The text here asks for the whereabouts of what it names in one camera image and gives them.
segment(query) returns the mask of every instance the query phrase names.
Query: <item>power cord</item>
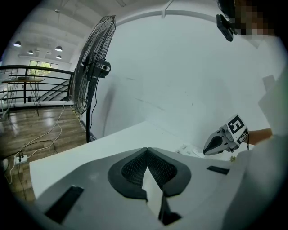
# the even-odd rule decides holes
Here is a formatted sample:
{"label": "power cord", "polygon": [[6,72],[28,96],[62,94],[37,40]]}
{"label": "power cord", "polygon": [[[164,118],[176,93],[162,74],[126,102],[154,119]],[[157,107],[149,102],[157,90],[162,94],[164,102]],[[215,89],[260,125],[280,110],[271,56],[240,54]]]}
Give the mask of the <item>power cord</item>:
{"label": "power cord", "polygon": [[[45,141],[38,141],[38,142],[34,142],[34,143],[29,144],[29,145],[26,145],[26,146],[23,147],[19,152],[23,154],[23,149],[26,148],[27,146],[34,145],[34,144],[37,144],[37,143],[39,143],[39,142],[47,142],[47,141],[51,141],[51,142],[53,142],[52,140],[45,140]],[[6,159],[6,158],[8,158],[8,157],[10,157],[10,156],[12,156],[12,155],[15,155],[15,154],[17,154],[17,153],[18,153],[18,152],[16,152],[16,153],[12,153],[12,154],[10,154],[10,155],[4,157],[2,160]]]}
{"label": "power cord", "polygon": [[84,128],[84,126],[82,125],[81,123],[81,120],[80,120],[80,117],[77,115],[77,113],[75,112],[75,109],[73,109],[73,107],[71,107],[70,105],[70,108],[72,109],[73,113],[76,115],[76,117],[78,118],[78,121],[80,123],[80,126],[82,127],[82,129],[84,130],[84,132],[86,132],[86,129]]}
{"label": "power cord", "polygon": [[[31,144],[29,144],[29,145],[33,145],[33,144],[36,144],[36,143],[39,143],[39,142],[47,142],[47,141],[53,142],[52,140],[46,140],[46,141],[38,141],[38,142],[35,142],[35,143],[31,143]],[[55,152],[58,153],[57,150],[56,150],[56,147],[55,147],[55,144],[54,144],[54,143],[53,143],[53,147],[54,147]],[[20,164],[18,165],[18,178],[19,178],[19,181],[20,181],[21,186],[22,186],[22,190],[23,190],[23,194],[24,194],[25,200],[27,200],[27,198],[26,198],[26,193],[25,193],[25,190],[24,190],[24,186],[23,186],[23,184],[22,184],[22,181],[21,181],[21,178],[20,178],[20,175],[19,175],[19,171],[20,171]]]}
{"label": "power cord", "polygon": [[249,150],[249,134],[247,136],[247,150]]}
{"label": "power cord", "polygon": [[89,128],[89,136],[91,137],[91,127],[92,127],[92,124],[93,124],[93,112],[94,112],[94,109],[97,105],[97,88],[98,88],[98,82],[99,82],[99,78],[97,79],[97,83],[96,83],[96,90],[95,90],[95,105],[94,105],[94,108],[92,110],[92,113],[91,113],[91,125],[90,125],[90,128]]}
{"label": "power cord", "polygon": [[[61,129],[60,125],[58,124],[58,121],[59,121],[59,119],[61,118],[62,113],[65,111],[65,103],[63,104],[61,114],[60,114],[60,116],[58,117],[58,119],[57,119],[55,125],[54,125],[54,126],[53,126],[53,127],[52,127],[48,132],[47,132],[47,133],[45,133],[45,134],[43,134],[43,135],[41,135],[41,136],[39,136],[39,137],[33,139],[33,140],[30,141],[28,144],[26,144],[23,148],[25,148],[26,146],[28,146],[31,142],[33,142],[33,141],[35,141],[35,140],[37,140],[37,139],[39,139],[39,138],[41,138],[41,137],[47,135],[48,133],[50,133],[50,132],[54,129],[54,127],[55,127],[56,125],[58,125],[59,128]],[[33,156],[37,151],[40,151],[40,150],[43,150],[43,149],[50,148],[50,147],[54,144],[54,142],[57,141],[57,139],[58,139],[58,137],[61,135],[61,133],[62,133],[62,129],[61,129],[61,131],[60,131],[60,134],[56,137],[56,139],[53,141],[53,143],[52,143],[51,145],[49,145],[48,147],[45,147],[45,148],[38,149],[38,150],[34,151],[30,156],[28,156],[28,159],[29,159],[30,157],[32,157],[32,156]],[[19,151],[19,152],[17,152],[17,153],[14,155],[14,165],[13,165],[13,167],[10,169],[10,172],[9,172],[10,177],[11,177],[11,181],[8,181],[9,184],[12,184],[12,175],[11,175],[11,172],[12,172],[12,170],[13,170],[14,167],[15,167],[15,159],[16,159],[16,155],[17,155],[18,153],[20,154],[21,152],[22,152],[22,150]]]}

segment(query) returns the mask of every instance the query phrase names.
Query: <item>person's arm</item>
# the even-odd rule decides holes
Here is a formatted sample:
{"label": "person's arm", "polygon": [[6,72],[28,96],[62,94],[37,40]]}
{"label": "person's arm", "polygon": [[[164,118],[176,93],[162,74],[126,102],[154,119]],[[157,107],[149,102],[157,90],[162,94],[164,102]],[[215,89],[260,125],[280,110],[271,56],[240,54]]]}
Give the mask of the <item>person's arm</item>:
{"label": "person's arm", "polygon": [[249,132],[249,144],[256,145],[257,143],[266,140],[272,136],[272,131],[270,128],[262,129],[262,130],[256,130],[256,131],[250,131]]}

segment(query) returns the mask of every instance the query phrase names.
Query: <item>fan stand pole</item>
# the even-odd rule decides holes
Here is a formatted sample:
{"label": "fan stand pole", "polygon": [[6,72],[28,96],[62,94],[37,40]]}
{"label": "fan stand pole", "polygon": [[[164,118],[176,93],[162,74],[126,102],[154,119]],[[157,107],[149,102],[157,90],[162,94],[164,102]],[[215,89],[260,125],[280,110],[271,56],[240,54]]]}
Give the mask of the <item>fan stand pole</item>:
{"label": "fan stand pole", "polygon": [[90,142],[90,113],[91,113],[91,104],[87,107],[86,111],[86,142]]}

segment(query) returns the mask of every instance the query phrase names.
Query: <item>standing fan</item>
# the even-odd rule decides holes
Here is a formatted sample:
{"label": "standing fan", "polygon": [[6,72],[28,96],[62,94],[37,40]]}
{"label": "standing fan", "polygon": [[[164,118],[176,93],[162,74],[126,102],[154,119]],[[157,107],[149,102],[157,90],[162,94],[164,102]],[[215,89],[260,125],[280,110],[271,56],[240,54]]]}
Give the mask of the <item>standing fan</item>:
{"label": "standing fan", "polygon": [[111,65],[105,57],[116,29],[115,16],[100,20],[82,49],[73,77],[72,100],[75,110],[86,113],[86,140],[90,142],[90,110],[99,78],[105,78]]}

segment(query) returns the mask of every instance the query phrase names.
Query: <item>person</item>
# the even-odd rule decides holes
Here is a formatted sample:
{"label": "person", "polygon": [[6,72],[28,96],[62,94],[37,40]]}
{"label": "person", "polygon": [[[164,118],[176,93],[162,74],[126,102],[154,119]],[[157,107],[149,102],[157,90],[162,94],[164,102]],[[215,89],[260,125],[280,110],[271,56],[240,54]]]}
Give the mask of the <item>person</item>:
{"label": "person", "polygon": [[[224,15],[234,24],[235,30],[242,35],[272,35],[278,34],[275,27],[273,4],[261,0],[218,0],[218,6]],[[269,139],[272,130],[266,128],[249,132],[249,144]]]}

